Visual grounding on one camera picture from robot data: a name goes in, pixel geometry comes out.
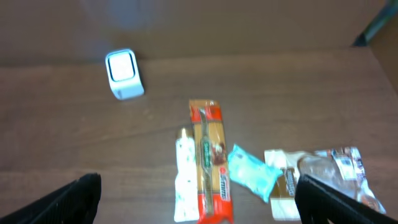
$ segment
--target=wet wipes packet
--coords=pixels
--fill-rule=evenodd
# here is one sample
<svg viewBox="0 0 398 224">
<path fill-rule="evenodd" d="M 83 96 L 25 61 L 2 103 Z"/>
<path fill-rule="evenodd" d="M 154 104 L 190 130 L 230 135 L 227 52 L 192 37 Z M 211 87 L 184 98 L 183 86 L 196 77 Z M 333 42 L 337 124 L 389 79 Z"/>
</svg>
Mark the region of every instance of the wet wipes packet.
<svg viewBox="0 0 398 224">
<path fill-rule="evenodd" d="M 280 169 L 266 165 L 236 144 L 228 155 L 228 164 L 232 181 L 247 187 L 268 203 L 276 180 L 282 175 Z"/>
</svg>

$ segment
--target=wooden wall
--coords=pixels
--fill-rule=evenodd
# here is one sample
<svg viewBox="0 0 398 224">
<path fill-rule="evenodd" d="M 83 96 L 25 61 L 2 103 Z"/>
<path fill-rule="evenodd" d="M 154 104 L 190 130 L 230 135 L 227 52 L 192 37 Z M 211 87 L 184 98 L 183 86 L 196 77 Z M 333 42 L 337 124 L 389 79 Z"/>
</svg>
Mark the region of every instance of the wooden wall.
<svg viewBox="0 0 398 224">
<path fill-rule="evenodd" d="M 335 49 L 353 43 L 380 0 L 3 0 L 0 65 Z"/>
<path fill-rule="evenodd" d="M 398 92 L 398 15 L 377 33 L 371 47 L 392 86 Z"/>
</svg>

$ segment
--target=food package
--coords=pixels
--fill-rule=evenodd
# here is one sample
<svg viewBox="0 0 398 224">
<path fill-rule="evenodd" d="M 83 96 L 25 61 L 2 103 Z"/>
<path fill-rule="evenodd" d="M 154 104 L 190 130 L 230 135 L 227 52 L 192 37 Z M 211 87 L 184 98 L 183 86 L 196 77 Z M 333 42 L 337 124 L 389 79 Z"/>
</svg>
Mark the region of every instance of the food package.
<svg viewBox="0 0 398 224">
<path fill-rule="evenodd" d="M 294 201 L 300 174 L 308 174 L 377 212 L 386 212 L 368 186 L 361 155 L 356 147 L 314 153 L 268 150 L 264 152 L 264 157 L 267 165 L 279 167 L 284 172 L 270 196 L 275 220 L 300 220 Z"/>
<path fill-rule="evenodd" d="M 198 223 L 233 223 L 221 110 L 213 100 L 190 100 L 198 182 Z"/>
<path fill-rule="evenodd" d="M 175 178 L 175 222 L 199 219 L 197 162 L 191 128 L 182 128 L 175 141 L 178 174 Z"/>
<path fill-rule="evenodd" d="M 236 144 L 228 155 L 228 165 L 232 181 L 247 187 L 268 203 L 269 194 L 282 175 L 280 169 L 268 166 Z"/>
</svg>

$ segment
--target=plastic bag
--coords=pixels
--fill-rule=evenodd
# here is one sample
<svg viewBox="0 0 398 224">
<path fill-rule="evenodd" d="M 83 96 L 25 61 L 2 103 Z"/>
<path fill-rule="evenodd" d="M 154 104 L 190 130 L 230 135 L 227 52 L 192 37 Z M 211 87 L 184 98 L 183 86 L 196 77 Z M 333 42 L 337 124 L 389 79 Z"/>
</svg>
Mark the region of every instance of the plastic bag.
<svg viewBox="0 0 398 224">
<path fill-rule="evenodd" d="M 295 205 L 295 187 L 300 174 L 309 174 L 377 212 L 385 213 L 368 186 L 361 155 L 356 147 L 309 152 L 264 151 L 266 164 L 282 169 L 271 192 L 272 216 L 275 220 L 300 220 Z"/>
<path fill-rule="evenodd" d="M 228 155 L 228 165 L 232 181 L 247 187 L 265 203 L 268 203 L 276 180 L 282 175 L 280 169 L 266 165 L 236 144 Z"/>
</svg>

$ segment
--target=brown wooden surface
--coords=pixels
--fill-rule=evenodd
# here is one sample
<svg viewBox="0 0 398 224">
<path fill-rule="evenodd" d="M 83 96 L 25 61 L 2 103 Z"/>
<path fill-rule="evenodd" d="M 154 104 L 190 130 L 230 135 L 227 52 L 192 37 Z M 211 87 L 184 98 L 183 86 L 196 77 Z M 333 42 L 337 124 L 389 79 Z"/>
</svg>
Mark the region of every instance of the brown wooden surface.
<svg viewBox="0 0 398 224">
<path fill-rule="evenodd" d="M 0 65 L 350 46 L 381 0 L 2 0 Z"/>
<path fill-rule="evenodd" d="M 0 68 L 0 216 L 98 172 L 95 223 L 173 223 L 175 132 L 190 124 L 189 98 L 211 98 L 229 150 L 358 146 L 370 187 L 398 218 L 398 99 L 369 49 L 139 66 L 146 94 L 131 101 L 111 94 L 103 63 Z M 233 184 L 232 197 L 236 223 L 274 223 L 249 190 Z"/>
<path fill-rule="evenodd" d="M 398 93 L 398 14 L 376 34 L 371 48 Z"/>
</svg>

